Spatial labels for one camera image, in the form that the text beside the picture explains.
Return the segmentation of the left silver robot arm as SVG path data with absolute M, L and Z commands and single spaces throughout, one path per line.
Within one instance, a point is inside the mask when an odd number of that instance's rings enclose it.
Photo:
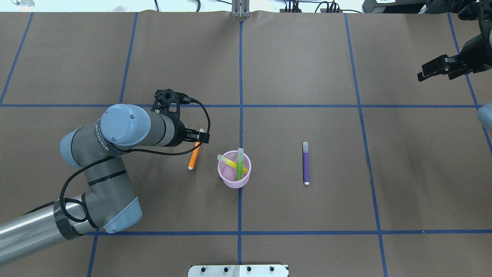
M 1 225 L 5 266 L 97 228 L 113 234 L 143 216 L 122 156 L 146 147 L 176 147 L 186 140 L 180 107 L 112 105 L 97 121 L 75 129 L 60 142 L 60 154 L 78 170 L 56 200 Z

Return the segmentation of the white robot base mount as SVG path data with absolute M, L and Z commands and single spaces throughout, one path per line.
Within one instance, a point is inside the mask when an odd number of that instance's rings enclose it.
M 188 270 L 188 277 L 288 277 L 288 265 L 197 265 Z

